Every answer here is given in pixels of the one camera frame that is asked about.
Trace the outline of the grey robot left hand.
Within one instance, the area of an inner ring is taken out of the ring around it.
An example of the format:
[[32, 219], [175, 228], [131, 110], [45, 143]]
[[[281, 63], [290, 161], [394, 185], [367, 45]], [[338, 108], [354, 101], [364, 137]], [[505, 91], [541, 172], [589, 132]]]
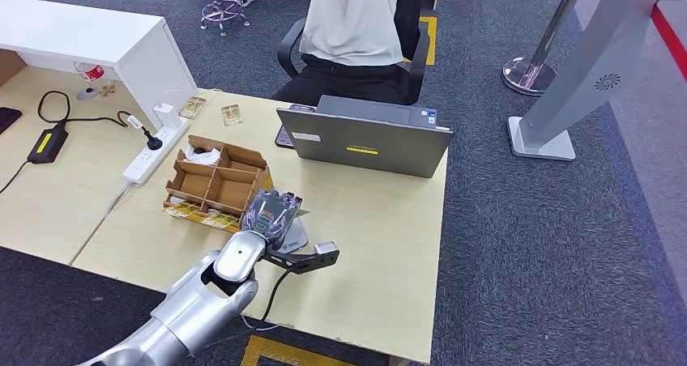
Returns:
[[241, 230], [256, 232], [273, 249], [280, 249], [301, 204], [302, 198], [294, 193], [261, 189], [242, 216]]

